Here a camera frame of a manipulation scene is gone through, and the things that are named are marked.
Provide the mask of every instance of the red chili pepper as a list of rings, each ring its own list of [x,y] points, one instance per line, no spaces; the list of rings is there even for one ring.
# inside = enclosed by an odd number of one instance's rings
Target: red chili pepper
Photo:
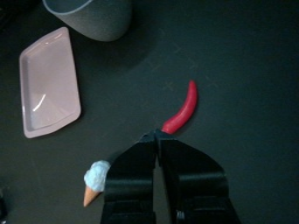
[[[188,94],[177,114],[163,124],[163,132],[172,134],[189,120],[197,103],[197,88],[193,80],[189,82]]]

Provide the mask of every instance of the white ice cream scoop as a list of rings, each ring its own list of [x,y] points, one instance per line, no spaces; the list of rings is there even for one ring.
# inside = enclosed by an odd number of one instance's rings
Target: white ice cream scoop
[[[84,181],[87,185],[83,202],[84,207],[99,196],[99,194],[104,192],[108,168],[109,163],[104,160],[100,160],[92,164],[89,170],[84,175]]]

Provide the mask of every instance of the black surface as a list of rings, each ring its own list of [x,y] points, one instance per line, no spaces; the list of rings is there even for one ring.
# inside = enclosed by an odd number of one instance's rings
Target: black surface
[[[177,137],[224,168],[241,223],[298,223],[298,9],[296,1],[135,1],[119,41],[69,29],[83,113],[35,139],[23,133],[19,55],[64,24],[41,5],[25,12],[0,34],[0,186],[11,223],[99,223],[103,197],[83,208],[83,175],[163,125],[189,79],[200,104]]]

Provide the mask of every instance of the pink plastic tray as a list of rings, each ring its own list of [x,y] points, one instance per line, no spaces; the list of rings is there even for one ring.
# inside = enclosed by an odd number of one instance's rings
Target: pink plastic tray
[[[21,53],[23,131],[47,135],[80,116],[80,97],[65,27],[40,38]]]

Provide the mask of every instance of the ice cream cone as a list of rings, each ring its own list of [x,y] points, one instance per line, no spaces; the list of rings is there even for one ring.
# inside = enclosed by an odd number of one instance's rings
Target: ice cream cone
[[[85,187],[84,202],[83,202],[84,207],[99,196],[99,194],[100,194],[100,192],[95,192],[88,186]]]

